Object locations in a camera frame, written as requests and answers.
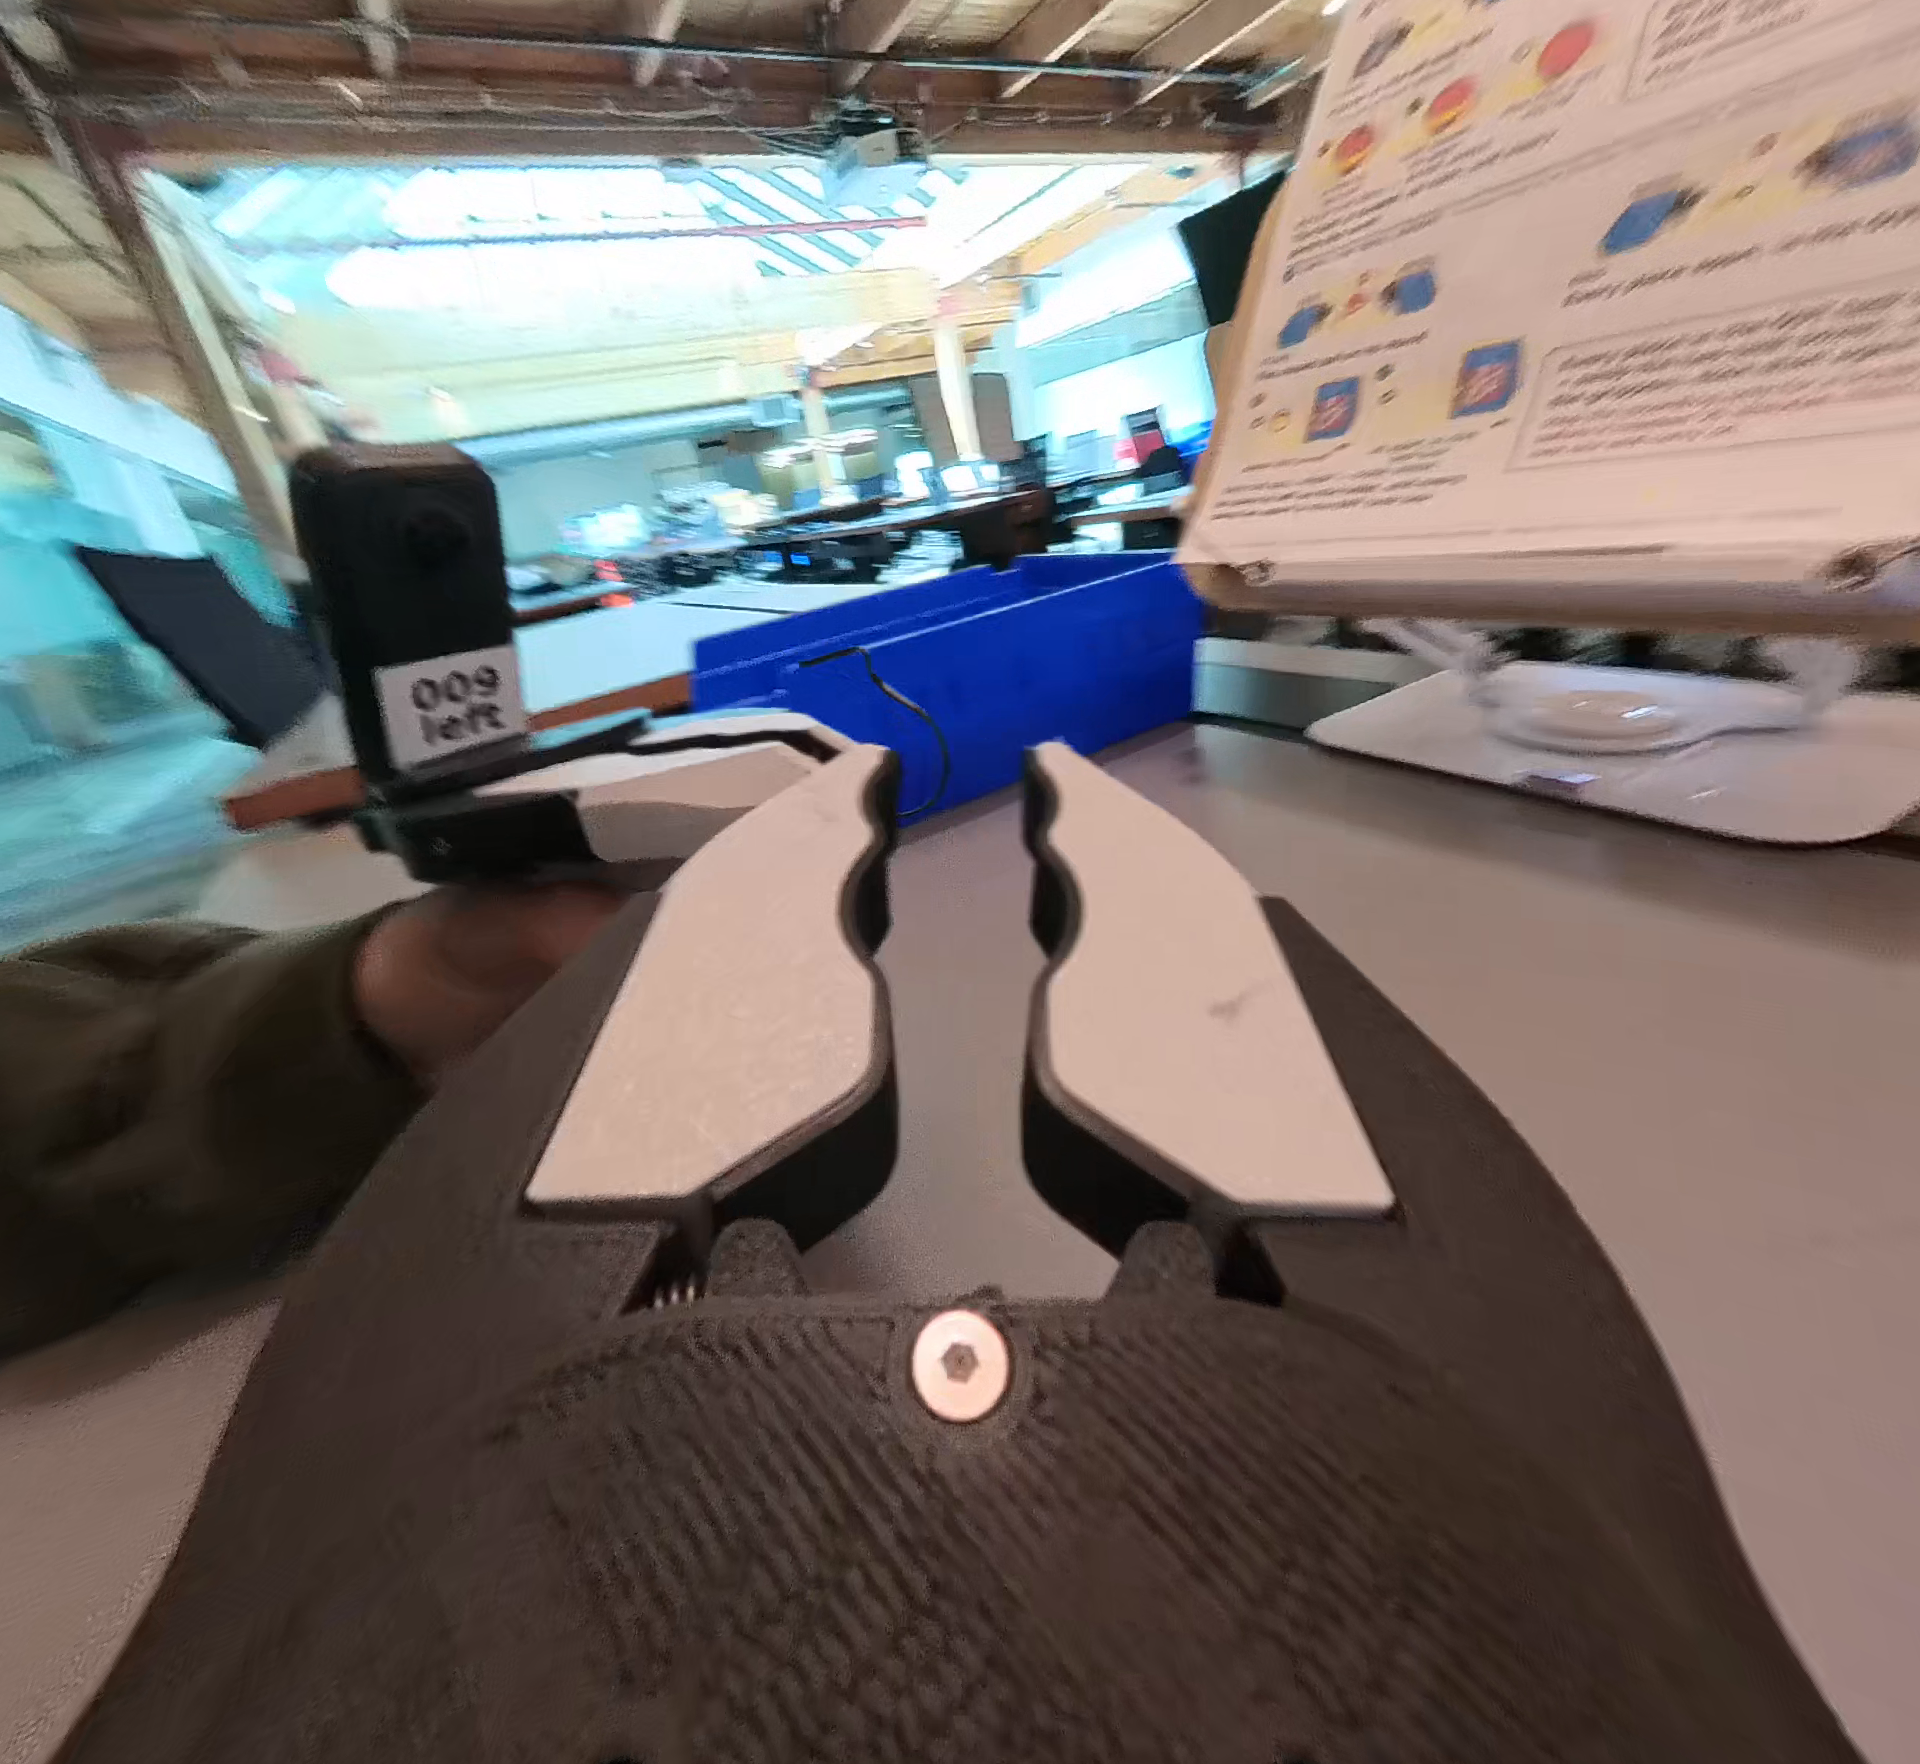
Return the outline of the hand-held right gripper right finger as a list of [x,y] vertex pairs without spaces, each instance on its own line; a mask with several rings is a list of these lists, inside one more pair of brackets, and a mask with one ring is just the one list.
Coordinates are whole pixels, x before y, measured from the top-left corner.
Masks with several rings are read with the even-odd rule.
[[1069,743],[1024,757],[1043,952],[1020,1157],[1103,1250],[1189,1223],[1382,1223],[1396,1195],[1264,902],[1200,832]]

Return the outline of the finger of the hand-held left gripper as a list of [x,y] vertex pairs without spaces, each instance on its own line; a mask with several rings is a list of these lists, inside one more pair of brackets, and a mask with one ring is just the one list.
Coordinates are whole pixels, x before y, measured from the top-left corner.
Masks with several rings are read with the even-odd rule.
[[781,748],[824,764],[856,748],[856,739],[798,712],[696,712],[653,717],[623,741],[623,755],[638,764],[692,764]]
[[575,809],[599,863],[683,863],[824,762],[815,739],[596,751],[575,762]]

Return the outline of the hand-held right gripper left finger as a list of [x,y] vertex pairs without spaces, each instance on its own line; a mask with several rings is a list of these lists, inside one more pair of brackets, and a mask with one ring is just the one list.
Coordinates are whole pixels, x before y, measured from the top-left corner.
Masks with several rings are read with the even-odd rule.
[[664,883],[524,1190],[554,1220],[824,1239],[900,1150],[891,924],[900,757],[852,743]]

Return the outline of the black office chair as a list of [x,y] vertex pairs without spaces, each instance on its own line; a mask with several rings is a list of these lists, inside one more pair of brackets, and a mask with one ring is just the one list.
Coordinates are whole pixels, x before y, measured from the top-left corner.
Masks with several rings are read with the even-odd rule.
[[77,563],[233,741],[266,750],[328,694],[303,636],[270,620],[206,555],[77,546]]

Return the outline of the long dark desk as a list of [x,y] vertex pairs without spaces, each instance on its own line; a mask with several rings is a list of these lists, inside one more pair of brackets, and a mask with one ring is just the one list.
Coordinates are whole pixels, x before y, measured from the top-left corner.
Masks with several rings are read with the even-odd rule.
[[1094,525],[1139,523],[1150,535],[1177,537],[1189,497],[1190,479],[1175,471],[1018,483],[943,503],[797,513],[750,530],[733,552],[771,557],[774,569],[790,577],[850,574],[868,582],[923,534],[943,534],[956,539],[962,568],[1001,572]]

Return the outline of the blue plastic bin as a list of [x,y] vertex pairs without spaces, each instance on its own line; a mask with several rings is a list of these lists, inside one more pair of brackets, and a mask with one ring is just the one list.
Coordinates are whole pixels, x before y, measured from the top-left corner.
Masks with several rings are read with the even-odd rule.
[[1169,552],[1022,555],[705,637],[694,712],[781,710],[891,748],[906,821],[1189,720],[1204,608]]

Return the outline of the ceiling mounted projector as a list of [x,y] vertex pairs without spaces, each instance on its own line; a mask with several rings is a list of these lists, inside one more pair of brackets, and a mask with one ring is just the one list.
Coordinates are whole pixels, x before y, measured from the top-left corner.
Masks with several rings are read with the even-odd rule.
[[923,130],[880,113],[872,103],[843,107],[819,161],[824,200],[865,207],[911,192],[929,168]]

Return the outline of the black monitor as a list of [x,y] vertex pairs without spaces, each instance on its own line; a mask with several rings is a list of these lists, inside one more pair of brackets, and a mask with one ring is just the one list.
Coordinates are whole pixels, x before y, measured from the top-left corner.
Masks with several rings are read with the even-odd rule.
[[1209,329],[1234,319],[1267,214],[1287,182],[1289,171],[1279,170],[1177,221]]

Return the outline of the instruction board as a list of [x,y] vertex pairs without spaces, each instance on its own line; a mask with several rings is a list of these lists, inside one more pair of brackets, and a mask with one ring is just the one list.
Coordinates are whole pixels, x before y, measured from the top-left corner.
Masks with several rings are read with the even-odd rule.
[[1221,608],[1916,639],[1918,0],[1350,0],[1179,550]]

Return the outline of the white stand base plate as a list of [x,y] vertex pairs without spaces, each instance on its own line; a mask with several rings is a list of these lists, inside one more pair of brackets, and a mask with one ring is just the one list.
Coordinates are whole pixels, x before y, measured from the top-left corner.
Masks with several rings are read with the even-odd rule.
[[1573,663],[1431,672],[1315,720],[1312,745],[1763,846],[1874,840],[1915,815],[1918,706],[1785,679]]

